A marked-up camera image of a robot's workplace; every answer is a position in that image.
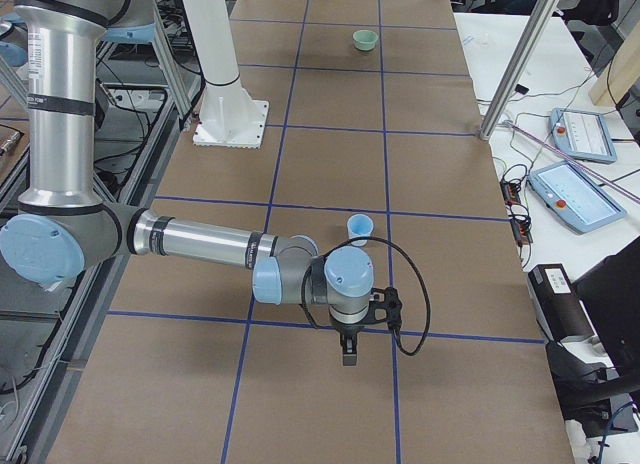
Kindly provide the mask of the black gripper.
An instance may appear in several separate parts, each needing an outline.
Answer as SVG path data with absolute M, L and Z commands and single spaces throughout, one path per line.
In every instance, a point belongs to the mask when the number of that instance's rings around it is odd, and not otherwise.
M 343 323 L 331 318 L 331 325 L 340 333 L 340 344 L 342 349 L 342 364 L 344 366 L 356 366 L 358 359 L 357 334 L 366 328 L 365 324 Z

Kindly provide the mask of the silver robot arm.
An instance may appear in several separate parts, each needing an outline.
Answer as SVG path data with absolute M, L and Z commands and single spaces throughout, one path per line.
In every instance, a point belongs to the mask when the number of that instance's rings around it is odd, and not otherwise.
M 346 245 L 327 256 L 305 236 L 278 237 L 108 203 L 93 187 L 96 47 L 149 41 L 154 0 L 14 0 L 28 29 L 30 179 L 1 230 L 1 253 L 21 277 L 49 284 L 117 255 L 180 256 L 242 266 L 256 300 L 328 308 L 343 362 L 374 315 L 373 265 Z

